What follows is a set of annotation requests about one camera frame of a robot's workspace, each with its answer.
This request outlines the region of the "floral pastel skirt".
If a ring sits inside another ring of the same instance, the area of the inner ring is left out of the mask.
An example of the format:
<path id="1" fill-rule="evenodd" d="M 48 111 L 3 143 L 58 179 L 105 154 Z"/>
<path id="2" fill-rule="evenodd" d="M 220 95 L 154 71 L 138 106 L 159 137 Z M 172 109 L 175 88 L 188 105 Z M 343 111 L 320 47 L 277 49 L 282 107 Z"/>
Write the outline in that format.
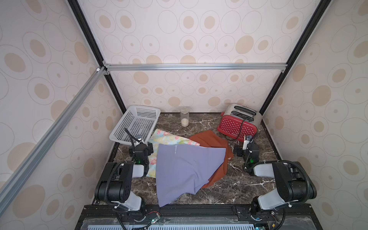
<path id="1" fill-rule="evenodd" d="M 189 144 L 200 146 L 200 144 L 195 141 L 171 134 L 158 128 L 153 132 L 152 136 L 149 139 L 149 143 L 151 143 L 153 146 L 153 153 L 150 156 L 148 156 L 150 163 L 149 163 L 149 170 L 146 176 L 151 178 L 156 178 L 157 153 L 160 144 L 164 145 Z"/>

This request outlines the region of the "rust orange skirt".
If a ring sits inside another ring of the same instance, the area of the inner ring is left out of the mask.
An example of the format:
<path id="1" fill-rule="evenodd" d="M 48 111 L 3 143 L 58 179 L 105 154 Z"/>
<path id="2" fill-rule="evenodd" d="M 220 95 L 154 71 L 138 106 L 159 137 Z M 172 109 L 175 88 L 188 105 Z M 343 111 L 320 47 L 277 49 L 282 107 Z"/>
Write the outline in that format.
<path id="1" fill-rule="evenodd" d="M 205 161 L 209 164 L 210 171 L 214 172 L 208 182 L 202 186 L 202 188 L 208 188 L 227 174 L 228 162 L 234 157 L 232 148 L 227 140 L 220 138 L 212 130 L 195 134 L 189 139 L 208 149 Z"/>

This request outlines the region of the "lavender purple skirt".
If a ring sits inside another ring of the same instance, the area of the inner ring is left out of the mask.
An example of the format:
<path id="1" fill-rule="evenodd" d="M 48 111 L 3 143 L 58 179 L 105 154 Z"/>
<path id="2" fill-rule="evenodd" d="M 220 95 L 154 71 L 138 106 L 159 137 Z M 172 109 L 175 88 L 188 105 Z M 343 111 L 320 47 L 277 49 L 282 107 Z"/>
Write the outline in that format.
<path id="1" fill-rule="evenodd" d="M 213 175 L 205 161 L 208 149 L 189 144 L 160 144 L 156 164 L 158 205 L 163 207 L 183 194 L 195 195 Z"/>

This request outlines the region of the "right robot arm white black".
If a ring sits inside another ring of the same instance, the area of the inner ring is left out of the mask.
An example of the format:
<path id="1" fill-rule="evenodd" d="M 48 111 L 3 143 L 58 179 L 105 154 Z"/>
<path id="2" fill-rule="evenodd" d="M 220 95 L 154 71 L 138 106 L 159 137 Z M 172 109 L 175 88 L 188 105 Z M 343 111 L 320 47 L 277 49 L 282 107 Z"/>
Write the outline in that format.
<path id="1" fill-rule="evenodd" d="M 256 135 L 246 135 L 243 146 L 236 145 L 234 152 L 243 157 L 243 168 L 251 176 L 273 178 L 276 188 L 255 197 L 250 206 L 250 214 L 261 211 L 291 208 L 293 204 L 305 203 L 317 197 L 317 188 L 299 162 L 287 160 L 259 161 L 259 145 Z"/>

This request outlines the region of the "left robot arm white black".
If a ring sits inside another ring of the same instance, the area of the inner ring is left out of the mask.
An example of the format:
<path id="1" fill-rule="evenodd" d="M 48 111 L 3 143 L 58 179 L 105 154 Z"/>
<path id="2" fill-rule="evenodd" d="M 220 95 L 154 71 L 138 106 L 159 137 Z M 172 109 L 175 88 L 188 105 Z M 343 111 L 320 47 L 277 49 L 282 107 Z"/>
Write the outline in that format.
<path id="1" fill-rule="evenodd" d="M 120 212 L 141 211 L 143 199 L 131 190 L 132 179 L 141 178 L 148 174 L 149 156 L 153 153 L 153 145 L 144 143 L 141 135 L 128 135 L 131 147 L 129 155 L 131 162 L 107 163 L 95 188 L 94 198 L 114 210 Z"/>

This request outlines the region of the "white plastic perforated basket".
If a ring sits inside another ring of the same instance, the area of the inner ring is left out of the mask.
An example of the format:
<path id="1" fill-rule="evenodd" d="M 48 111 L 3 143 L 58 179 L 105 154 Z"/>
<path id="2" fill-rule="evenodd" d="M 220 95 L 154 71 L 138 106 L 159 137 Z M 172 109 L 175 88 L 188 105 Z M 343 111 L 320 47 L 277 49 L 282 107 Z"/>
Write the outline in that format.
<path id="1" fill-rule="evenodd" d="M 142 137 L 143 142 L 146 144 L 154 131 L 160 113 L 160 109 L 154 107 L 130 106 L 111 132 L 109 139 L 130 146 L 130 138 L 125 132 L 127 128 L 133 137 Z"/>

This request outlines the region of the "red polka dot toaster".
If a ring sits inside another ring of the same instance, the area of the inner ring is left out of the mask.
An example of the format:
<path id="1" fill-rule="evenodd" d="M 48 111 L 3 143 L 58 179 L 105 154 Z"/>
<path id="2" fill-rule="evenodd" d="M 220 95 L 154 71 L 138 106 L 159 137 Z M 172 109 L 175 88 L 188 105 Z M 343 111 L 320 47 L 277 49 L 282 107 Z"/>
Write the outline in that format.
<path id="1" fill-rule="evenodd" d="M 243 141 L 244 136 L 258 132 L 262 115 L 251 108 L 236 103 L 230 104 L 221 114 L 217 131 L 234 140 Z"/>

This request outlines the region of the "glass jar with white powder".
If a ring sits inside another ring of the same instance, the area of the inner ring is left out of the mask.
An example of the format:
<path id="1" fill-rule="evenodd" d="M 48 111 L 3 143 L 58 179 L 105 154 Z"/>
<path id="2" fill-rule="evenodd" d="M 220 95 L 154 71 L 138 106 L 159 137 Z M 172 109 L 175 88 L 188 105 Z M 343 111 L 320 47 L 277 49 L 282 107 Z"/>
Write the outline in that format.
<path id="1" fill-rule="evenodd" d="M 189 109 L 188 108 L 182 108 L 180 110 L 180 116 L 181 116 L 181 126 L 187 127 L 189 125 Z"/>

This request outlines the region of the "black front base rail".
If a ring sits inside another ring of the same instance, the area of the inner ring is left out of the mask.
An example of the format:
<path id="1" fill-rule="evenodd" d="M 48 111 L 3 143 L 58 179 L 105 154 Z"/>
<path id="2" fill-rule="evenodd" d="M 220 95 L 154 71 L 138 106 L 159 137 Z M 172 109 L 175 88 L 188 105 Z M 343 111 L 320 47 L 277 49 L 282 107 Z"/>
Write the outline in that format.
<path id="1" fill-rule="evenodd" d="M 250 205 L 145 205 L 140 211 L 87 205 L 77 230 L 320 230 L 310 204 L 251 215 Z"/>

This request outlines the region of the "horizontal aluminium frame bar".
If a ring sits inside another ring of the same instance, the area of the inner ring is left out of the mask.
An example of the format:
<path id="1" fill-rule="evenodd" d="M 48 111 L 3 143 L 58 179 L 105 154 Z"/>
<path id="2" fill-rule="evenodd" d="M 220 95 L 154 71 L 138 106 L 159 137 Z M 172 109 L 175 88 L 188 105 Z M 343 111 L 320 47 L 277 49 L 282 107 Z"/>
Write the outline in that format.
<path id="1" fill-rule="evenodd" d="M 106 64 L 108 71 L 285 70 L 286 63 Z"/>

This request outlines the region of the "diagonal aluminium frame bar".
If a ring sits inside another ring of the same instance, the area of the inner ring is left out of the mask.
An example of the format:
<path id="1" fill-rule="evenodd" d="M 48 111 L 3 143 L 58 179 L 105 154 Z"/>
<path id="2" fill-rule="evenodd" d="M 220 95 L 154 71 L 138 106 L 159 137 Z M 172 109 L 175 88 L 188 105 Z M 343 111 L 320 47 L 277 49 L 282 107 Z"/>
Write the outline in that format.
<path id="1" fill-rule="evenodd" d="M 40 164 L 42 159 L 48 153 L 52 145 L 55 143 L 60 133 L 66 125 L 71 121 L 76 111 L 88 97 L 93 87 L 99 79 L 106 74 L 106 67 L 100 67 L 88 79 L 76 96 L 67 105 L 53 125 L 48 129 L 45 135 L 31 150 L 30 154 L 23 160 L 17 170 L 12 174 L 10 180 L 1 190 L 1 215 L 7 210 L 11 202 L 15 199 L 21 188 L 24 186 L 28 178 Z"/>

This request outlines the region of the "black left corner post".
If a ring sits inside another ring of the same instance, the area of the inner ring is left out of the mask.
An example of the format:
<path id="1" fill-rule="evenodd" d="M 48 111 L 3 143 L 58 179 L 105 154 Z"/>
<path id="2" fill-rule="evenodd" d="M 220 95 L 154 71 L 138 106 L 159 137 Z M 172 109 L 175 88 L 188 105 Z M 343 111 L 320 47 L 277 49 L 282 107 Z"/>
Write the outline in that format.
<path id="1" fill-rule="evenodd" d="M 101 51 L 98 47 L 98 44 L 96 42 L 96 39 L 95 39 L 95 36 L 92 34 L 92 31 L 88 25 L 88 22 L 84 16 L 84 13 L 82 12 L 82 8 L 81 6 L 79 5 L 78 1 L 76 0 L 68 0 L 68 5 L 70 6 L 71 8 L 71 11 L 73 12 L 75 18 L 76 18 L 76 21 L 78 22 L 79 24 L 79 27 L 81 28 L 81 31 L 98 63 L 98 66 L 99 67 L 105 67 L 105 64 L 104 64 L 104 58 L 101 54 Z M 107 83 L 108 83 L 108 86 L 121 110 L 122 113 L 125 113 L 126 112 L 126 107 L 123 103 L 123 100 L 118 92 L 118 89 L 117 89 L 117 86 L 111 76 L 110 73 L 107 73 L 104 75 Z"/>

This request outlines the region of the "black corner post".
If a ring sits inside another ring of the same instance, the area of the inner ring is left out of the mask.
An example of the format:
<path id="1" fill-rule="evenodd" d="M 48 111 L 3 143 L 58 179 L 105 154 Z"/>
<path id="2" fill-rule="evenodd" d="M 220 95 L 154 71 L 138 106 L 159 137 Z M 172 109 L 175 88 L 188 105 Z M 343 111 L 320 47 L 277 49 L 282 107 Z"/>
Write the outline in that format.
<path id="1" fill-rule="evenodd" d="M 105 64 L 104 64 L 104 58 L 101 54 L 101 51 L 98 47 L 98 44 L 96 42 L 96 39 L 95 39 L 95 36 L 92 34 L 92 31 L 88 25 L 88 22 L 84 16 L 84 13 L 82 12 L 82 8 L 81 6 L 79 5 L 78 1 L 76 0 L 68 0 L 68 5 L 70 6 L 71 8 L 71 11 L 73 12 L 75 18 L 76 18 L 76 21 L 78 22 L 79 24 L 79 27 L 81 28 L 81 31 L 98 63 L 98 66 L 99 67 L 105 67 Z M 107 83 L 108 83 L 108 86 L 121 110 L 122 113 L 125 113 L 126 112 L 126 107 L 123 103 L 123 100 L 118 92 L 118 89 L 117 89 L 117 86 L 111 76 L 110 73 L 107 73 L 104 75 Z"/>
<path id="2" fill-rule="evenodd" d="M 298 56 L 302 52 L 303 48 L 305 47 L 306 43 L 308 42 L 309 38 L 311 37 L 312 33 L 314 32 L 315 28 L 317 27 L 318 23 L 320 22 L 322 16 L 324 15 L 325 11 L 328 9 L 331 0 L 322 0 L 317 5 L 316 10 L 312 14 L 310 20 L 308 21 L 300 39 L 296 43 L 295 48 L 293 49 L 290 57 L 288 58 L 285 70 L 283 70 L 280 75 L 277 77 L 274 86 L 272 87 L 270 93 L 268 94 L 264 104 L 260 109 L 260 113 L 262 115 L 265 114 L 267 108 L 271 104 L 273 98 L 275 97 L 276 93 L 278 92 L 279 88 L 281 87 L 284 79 L 286 78 L 287 74 L 290 72 L 291 68 L 293 67 L 294 63 L 296 62 Z"/>

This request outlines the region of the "black right corner post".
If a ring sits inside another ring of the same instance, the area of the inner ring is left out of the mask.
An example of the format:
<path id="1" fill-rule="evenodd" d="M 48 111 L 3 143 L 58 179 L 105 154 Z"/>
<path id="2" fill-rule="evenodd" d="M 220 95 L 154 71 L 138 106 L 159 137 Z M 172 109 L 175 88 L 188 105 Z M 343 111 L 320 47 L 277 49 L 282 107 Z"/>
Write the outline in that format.
<path id="1" fill-rule="evenodd" d="M 298 56 L 302 52 L 303 48 L 305 47 L 306 43 L 308 42 L 309 38 L 311 37 L 312 33 L 314 32 L 315 28 L 317 27 L 318 23 L 320 22 L 322 16 L 324 15 L 325 11 L 328 9 L 331 0 L 322 0 L 317 5 L 316 10 L 312 14 L 310 20 L 308 21 L 300 39 L 296 43 L 295 48 L 293 49 L 290 57 L 288 58 L 285 70 L 283 70 L 280 75 L 277 77 L 274 86 L 272 87 L 270 93 L 268 94 L 264 104 L 260 109 L 260 113 L 262 115 L 265 114 L 267 108 L 271 104 L 273 98 L 275 97 L 276 93 L 278 92 L 279 88 L 281 87 L 284 79 L 286 78 L 287 74 L 290 72 L 291 68 L 293 67 L 294 63 L 296 62 Z"/>

